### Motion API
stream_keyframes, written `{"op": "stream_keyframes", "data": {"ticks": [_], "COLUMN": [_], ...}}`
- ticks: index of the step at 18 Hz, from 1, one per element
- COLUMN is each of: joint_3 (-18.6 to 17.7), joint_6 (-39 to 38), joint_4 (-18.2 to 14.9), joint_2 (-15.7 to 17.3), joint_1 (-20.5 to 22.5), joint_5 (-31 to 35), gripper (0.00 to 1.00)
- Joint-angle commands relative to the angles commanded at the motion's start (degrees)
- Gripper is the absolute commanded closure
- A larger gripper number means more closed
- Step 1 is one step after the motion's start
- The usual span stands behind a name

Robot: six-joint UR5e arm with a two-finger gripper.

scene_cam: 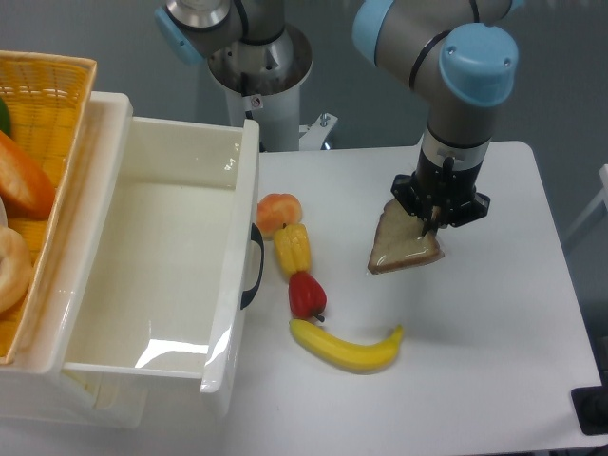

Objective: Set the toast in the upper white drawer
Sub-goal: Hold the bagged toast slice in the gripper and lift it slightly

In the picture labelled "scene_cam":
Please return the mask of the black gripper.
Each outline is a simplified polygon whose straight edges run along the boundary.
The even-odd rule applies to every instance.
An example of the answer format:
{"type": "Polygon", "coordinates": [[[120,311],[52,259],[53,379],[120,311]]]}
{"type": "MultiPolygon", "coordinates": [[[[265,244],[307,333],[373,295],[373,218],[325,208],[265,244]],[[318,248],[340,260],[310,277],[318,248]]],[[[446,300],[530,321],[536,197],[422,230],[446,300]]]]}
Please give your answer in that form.
{"type": "Polygon", "coordinates": [[[487,215],[490,198],[476,188],[481,167],[461,166],[450,156],[434,163],[420,153],[416,170],[397,175],[390,191],[409,215],[423,222],[425,237],[439,227],[460,227],[487,215]]]}

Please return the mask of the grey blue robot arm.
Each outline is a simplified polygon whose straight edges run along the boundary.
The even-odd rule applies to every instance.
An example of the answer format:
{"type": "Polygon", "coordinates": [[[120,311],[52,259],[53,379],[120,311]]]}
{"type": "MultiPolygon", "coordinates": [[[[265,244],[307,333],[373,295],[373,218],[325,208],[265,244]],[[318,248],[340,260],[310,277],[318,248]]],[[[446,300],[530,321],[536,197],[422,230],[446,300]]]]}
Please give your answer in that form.
{"type": "MultiPolygon", "coordinates": [[[[351,37],[359,53],[428,104],[416,170],[391,192],[429,233],[483,218],[476,188],[497,113],[519,60],[498,22],[514,1],[366,1],[351,37]]],[[[165,42],[186,64],[206,63],[231,119],[255,120],[267,151],[296,147],[299,89],[312,68],[306,36],[281,1],[166,1],[154,13],[165,42]]]]}

